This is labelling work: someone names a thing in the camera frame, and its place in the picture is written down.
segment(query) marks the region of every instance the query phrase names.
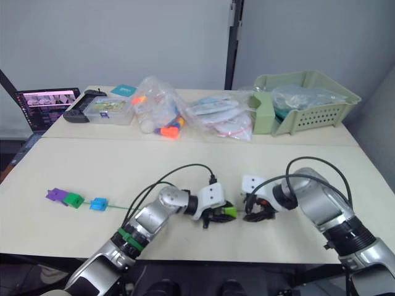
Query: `green ring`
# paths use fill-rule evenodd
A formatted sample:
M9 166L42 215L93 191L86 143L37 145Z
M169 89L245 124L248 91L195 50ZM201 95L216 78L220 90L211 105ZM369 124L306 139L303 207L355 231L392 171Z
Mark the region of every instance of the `green ring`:
M119 234L122 236L122 239L134 246L136 249L138 249L140 252L144 250L144 247L140 245L137 241L135 241L134 238L130 235L130 233L126 232L122 227L118 228Z

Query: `blue block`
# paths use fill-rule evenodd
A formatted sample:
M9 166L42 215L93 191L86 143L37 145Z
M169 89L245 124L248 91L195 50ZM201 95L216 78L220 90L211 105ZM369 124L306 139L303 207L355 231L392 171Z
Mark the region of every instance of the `blue block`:
M96 197L94 200L91 201L91 205L89 208L95 211L105 211L109 202L107 199L103 199L100 197Z

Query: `black cylinder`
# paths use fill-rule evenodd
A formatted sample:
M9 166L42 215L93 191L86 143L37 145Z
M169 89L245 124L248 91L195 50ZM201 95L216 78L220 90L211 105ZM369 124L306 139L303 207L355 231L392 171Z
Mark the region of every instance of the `black cylinder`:
M195 195L189 195L188 205L186 206L184 214L194 215L198 209L198 197Z
M140 234L136 228L127 224L123 227L123 229L131 235L131 237L137 241L143 247L147 246L149 241ZM132 259L136 259L140 256L141 251L138 250L135 246L125 242L122 235L119 232L116 232L112 237L111 241L123 252L125 255L129 256Z
M376 237L357 218L353 217L325 231L328 245L340 256L362 250L376 241Z
M273 196L277 202L287 210L292 210L297 207L296 196L292 193L289 193L289 196L285 195L281 188L281 184L273 187Z

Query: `black pole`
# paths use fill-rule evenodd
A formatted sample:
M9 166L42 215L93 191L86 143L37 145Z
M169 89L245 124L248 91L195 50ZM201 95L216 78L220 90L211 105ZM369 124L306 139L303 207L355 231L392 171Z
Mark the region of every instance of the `black pole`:
M8 77L2 72L0 69L0 84L6 90L6 92L10 95L10 97L18 104L17 99L15 98L15 93L17 89L8 79Z
M235 10L235 20L229 28L227 69L225 72L225 89L232 89L233 76L235 75L236 56L239 41L237 40L238 30L243 16L244 0L233 0Z

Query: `black handheld device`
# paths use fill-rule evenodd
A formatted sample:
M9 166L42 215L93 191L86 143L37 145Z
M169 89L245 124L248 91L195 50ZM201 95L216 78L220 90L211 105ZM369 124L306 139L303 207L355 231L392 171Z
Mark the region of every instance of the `black handheld device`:
M71 123L86 123L89 122L88 117L83 113L84 109L89 105L95 97L107 96L105 92L93 89L87 89L84 96L68 111L63 113L64 119Z

